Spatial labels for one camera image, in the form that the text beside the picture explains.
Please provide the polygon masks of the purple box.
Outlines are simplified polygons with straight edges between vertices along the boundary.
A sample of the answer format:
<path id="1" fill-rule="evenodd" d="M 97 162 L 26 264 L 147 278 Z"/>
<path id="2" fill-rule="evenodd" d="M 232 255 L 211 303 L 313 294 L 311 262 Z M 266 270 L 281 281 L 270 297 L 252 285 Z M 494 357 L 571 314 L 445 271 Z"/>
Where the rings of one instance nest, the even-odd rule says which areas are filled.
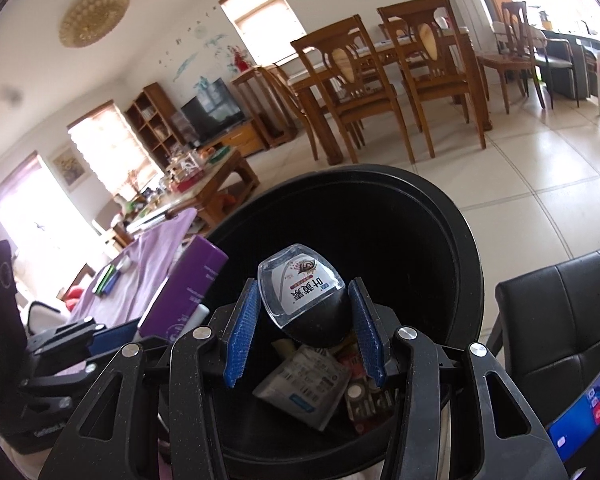
<path id="1" fill-rule="evenodd" d="M 206 238 L 195 236 L 151 299 L 137 325 L 138 336 L 177 340 L 189 320 L 196 318 L 198 306 L 227 259 Z"/>

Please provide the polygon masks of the white printed plastic bag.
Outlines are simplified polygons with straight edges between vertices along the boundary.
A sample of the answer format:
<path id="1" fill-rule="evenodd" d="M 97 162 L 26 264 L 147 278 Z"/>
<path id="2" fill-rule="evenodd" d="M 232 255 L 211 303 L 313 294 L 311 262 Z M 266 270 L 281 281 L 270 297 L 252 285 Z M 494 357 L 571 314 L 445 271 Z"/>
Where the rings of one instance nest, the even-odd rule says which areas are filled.
<path id="1" fill-rule="evenodd" d="M 323 350 L 300 347 L 253 394 L 323 431 L 347 389 L 351 371 Z"/>

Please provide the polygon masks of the coin battery card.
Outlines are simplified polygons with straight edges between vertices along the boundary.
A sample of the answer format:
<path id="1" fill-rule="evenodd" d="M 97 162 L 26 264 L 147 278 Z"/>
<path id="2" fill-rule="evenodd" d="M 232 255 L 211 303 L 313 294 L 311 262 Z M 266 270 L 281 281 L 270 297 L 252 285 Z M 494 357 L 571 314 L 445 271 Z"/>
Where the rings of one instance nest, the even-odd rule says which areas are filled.
<path id="1" fill-rule="evenodd" d="M 391 393 L 378 387 L 373 379 L 361 378 L 350 382 L 344 400 L 352 422 L 385 415 L 394 409 Z"/>

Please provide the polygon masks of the black trash bin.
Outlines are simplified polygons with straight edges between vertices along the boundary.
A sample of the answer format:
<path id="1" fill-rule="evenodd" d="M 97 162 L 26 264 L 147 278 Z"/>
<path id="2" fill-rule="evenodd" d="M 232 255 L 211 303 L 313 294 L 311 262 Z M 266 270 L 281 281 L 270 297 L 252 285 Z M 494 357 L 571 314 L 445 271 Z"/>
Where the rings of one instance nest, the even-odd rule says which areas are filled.
<path id="1" fill-rule="evenodd" d="M 437 344 L 463 348 L 483 319 L 483 276 L 469 226 L 449 196 L 401 168 L 355 165 L 313 171 L 250 200 L 210 233 L 227 255 L 204 302 L 230 306 L 265 258 L 293 245 L 314 249 L 345 281 L 360 278 L 381 311 Z M 212 398 L 232 479 L 336 479 L 380 462 L 394 422 L 360 434 L 344 406 L 323 430 L 258 399 L 279 364 L 277 330 L 259 318 L 245 373 Z"/>

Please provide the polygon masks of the smartphone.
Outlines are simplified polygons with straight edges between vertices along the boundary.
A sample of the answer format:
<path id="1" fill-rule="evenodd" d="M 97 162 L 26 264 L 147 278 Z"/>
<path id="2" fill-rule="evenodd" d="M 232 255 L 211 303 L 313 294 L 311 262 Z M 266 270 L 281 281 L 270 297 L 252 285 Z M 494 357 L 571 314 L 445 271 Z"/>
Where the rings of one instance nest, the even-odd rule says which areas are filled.
<path id="1" fill-rule="evenodd" d="M 565 463 L 576 455 L 600 429 L 600 372 L 577 400 L 562 412 L 546 431 Z"/>

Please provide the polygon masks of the green gum pack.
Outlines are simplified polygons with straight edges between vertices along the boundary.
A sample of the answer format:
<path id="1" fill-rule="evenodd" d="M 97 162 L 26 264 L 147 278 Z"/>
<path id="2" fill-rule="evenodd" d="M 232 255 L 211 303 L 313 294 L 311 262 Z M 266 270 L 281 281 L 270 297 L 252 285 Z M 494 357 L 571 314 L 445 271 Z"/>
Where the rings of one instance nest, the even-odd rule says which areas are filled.
<path id="1" fill-rule="evenodd" d="M 99 274 L 99 277 L 95 281 L 95 285 L 92 289 L 92 293 L 95 294 L 96 296 L 99 296 L 102 293 L 102 290 L 104 289 L 105 285 L 109 281 L 111 274 L 113 274 L 113 273 L 114 273 L 114 265 L 108 264 L 108 266 L 106 266 L 106 268 L 104 270 L 102 270 L 102 273 Z"/>

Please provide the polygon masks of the black leather chair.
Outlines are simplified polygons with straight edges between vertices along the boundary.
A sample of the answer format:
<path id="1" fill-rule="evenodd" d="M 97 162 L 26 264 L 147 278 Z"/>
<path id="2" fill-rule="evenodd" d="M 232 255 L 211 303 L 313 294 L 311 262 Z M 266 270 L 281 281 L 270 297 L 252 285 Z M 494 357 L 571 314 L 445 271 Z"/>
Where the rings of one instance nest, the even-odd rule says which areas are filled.
<path id="1" fill-rule="evenodd" d="M 583 393 L 600 371 L 600 249 L 495 287 L 498 317 L 489 339 L 543 425 Z"/>

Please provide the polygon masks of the blue lighter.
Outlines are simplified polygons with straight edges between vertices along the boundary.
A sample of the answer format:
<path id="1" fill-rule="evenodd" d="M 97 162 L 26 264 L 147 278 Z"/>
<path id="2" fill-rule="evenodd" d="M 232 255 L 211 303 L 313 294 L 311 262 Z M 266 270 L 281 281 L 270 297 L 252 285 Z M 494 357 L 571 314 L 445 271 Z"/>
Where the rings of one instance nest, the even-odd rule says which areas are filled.
<path id="1" fill-rule="evenodd" d="M 107 296 L 114 289 L 114 285 L 117 283 L 117 280 L 120 278 L 121 271 L 116 266 L 114 270 L 108 275 L 105 283 L 102 285 L 102 289 L 100 290 L 100 296 Z"/>

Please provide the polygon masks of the wooden tv cabinet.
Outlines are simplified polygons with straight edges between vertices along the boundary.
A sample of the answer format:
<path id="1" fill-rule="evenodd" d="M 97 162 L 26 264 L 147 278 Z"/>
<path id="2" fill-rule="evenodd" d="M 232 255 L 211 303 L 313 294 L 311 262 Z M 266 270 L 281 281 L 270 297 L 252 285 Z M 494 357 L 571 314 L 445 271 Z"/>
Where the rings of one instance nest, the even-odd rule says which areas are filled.
<path id="1" fill-rule="evenodd" d="M 201 148 L 203 150 L 206 148 L 218 150 L 223 146 L 236 148 L 242 154 L 242 157 L 249 157 L 270 148 L 253 119 L 248 119 L 234 128 L 228 129 L 227 132 L 202 144 Z"/>

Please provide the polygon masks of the wooden bookshelf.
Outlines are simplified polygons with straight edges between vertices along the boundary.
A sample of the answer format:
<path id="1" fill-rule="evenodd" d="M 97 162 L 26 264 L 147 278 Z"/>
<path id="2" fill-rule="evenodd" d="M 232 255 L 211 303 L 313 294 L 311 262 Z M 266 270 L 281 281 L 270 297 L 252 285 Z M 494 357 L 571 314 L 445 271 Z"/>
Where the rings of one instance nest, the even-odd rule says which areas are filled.
<path id="1" fill-rule="evenodd" d="M 172 155 L 185 144 L 173 122 L 178 110 L 158 84 L 148 84 L 124 112 L 137 139 L 162 170 Z"/>

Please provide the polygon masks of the black television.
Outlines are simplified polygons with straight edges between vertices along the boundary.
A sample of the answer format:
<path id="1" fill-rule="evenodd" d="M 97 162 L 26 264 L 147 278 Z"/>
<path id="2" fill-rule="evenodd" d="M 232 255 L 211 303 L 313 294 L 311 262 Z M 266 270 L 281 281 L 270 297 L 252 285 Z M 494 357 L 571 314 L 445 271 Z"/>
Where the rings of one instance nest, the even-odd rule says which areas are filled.
<path id="1" fill-rule="evenodd" d="M 202 84 L 196 96 L 181 107 L 194 136 L 207 142 L 242 124 L 246 114 L 221 78 Z"/>

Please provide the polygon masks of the wooden plant stand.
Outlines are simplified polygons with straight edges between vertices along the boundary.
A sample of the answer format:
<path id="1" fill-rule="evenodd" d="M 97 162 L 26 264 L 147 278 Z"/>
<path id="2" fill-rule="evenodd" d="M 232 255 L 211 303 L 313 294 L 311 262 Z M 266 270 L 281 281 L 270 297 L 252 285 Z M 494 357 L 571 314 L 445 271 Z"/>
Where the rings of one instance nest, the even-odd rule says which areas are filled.
<path id="1" fill-rule="evenodd" d="M 276 148 L 294 140 L 298 130 L 282 97 L 268 80 L 268 71 L 261 66 L 235 76 L 232 85 L 242 99 L 257 133 L 266 148 Z"/>

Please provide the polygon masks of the wooden dining table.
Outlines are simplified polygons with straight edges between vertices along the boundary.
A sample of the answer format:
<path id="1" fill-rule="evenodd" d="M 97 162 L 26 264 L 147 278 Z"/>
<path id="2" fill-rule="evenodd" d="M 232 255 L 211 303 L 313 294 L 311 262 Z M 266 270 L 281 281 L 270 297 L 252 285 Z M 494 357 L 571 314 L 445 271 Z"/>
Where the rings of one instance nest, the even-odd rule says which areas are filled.
<path id="1" fill-rule="evenodd" d="M 422 102 L 462 96 L 475 113 L 479 141 L 492 129 L 482 79 L 468 29 L 438 26 L 428 34 L 419 27 L 412 36 L 393 36 L 374 44 L 360 18 L 352 18 L 311 32 L 291 45 L 304 70 L 289 79 L 297 93 L 310 127 L 320 140 L 331 165 L 343 162 L 343 154 L 320 111 L 313 89 L 317 89 L 332 114 L 352 162 L 358 155 L 350 129 L 362 119 L 384 113 L 396 118 L 408 157 L 415 159 L 396 88 L 389 81 L 385 66 L 398 63 L 406 77 L 407 89 L 414 96 L 416 115 L 425 133 L 428 151 L 434 154 L 431 136 L 422 111 Z"/>

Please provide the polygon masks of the round ceiling lamp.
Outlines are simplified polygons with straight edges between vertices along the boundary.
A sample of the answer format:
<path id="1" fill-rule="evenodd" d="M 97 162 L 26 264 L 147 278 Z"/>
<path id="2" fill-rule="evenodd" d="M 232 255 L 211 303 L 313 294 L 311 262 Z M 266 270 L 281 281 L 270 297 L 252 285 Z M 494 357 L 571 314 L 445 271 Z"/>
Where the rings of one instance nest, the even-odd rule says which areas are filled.
<path id="1" fill-rule="evenodd" d="M 60 22 L 60 43 L 77 49 L 102 40 L 122 21 L 129 5 L 130 0 L 81 0 Z"/>

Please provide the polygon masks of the wooden dining chair right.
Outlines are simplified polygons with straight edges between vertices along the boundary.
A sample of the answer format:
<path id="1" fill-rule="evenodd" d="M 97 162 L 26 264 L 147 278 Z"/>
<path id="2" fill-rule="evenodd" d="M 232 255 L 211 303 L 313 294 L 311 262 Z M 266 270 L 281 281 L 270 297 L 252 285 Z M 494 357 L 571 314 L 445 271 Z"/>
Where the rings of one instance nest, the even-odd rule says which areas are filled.
<path id="1" fill-rule="evenodd" d="M 424 104 L 457 98 L 464 116 L 474 118 L 479 143 L 486 147 L 490 125 L 486 92 L 467 32 L 457 24 L 451 0 L 410 0 L 377 9 L 393 43 L 403 85 L 424 134 L 429 156 L 436 156 Z"/>

